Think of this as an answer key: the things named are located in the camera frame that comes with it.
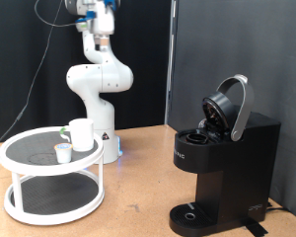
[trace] coffee maker handle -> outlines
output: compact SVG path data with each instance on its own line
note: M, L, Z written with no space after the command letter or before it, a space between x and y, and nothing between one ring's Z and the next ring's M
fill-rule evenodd
M251 110L254 106L255 93L252 86L249 84L248 78L240 74L227 78L219 85L217 89L218 92L225 95L228 90L238 82L242 84L244 89L244 100L231 132L231 139L233 141L238 141L243 135Z

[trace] coffee maker lid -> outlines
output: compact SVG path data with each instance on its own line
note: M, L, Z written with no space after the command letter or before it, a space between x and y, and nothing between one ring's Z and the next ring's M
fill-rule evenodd
M241 83L244 89L244 99L238 114L234 105L225 96L236 83ZM207 121L222 130L231 130L231 139L238 141L243 135L254 101L255 93L248 78L237 74L224 80L213 95L204 98L203 109Z

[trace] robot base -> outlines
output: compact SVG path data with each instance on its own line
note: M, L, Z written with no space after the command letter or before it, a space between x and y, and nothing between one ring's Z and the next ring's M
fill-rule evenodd
M105 148L104 164L116 161L121 156L121 151L119 151L119 137L115 135L114 128L95 130L95 134L103 140Z

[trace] blue light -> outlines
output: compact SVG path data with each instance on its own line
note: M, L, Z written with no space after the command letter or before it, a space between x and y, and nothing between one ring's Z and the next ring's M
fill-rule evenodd
M122 150L120 149L120 136L118 136L117 139L118 139L118 155L122 156Z

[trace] brand logo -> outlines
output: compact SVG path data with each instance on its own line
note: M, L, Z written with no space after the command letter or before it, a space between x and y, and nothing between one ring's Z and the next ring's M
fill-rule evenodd
M250 206L249 207L249 210L258 210L259 208L262 207L262 204L259 204L259 205L254 205L254 206Z
M180 158L185 159L185 155L179 153L178 151L176 151L176 149L175 149L175 154L176 154L177 156L179 156Z

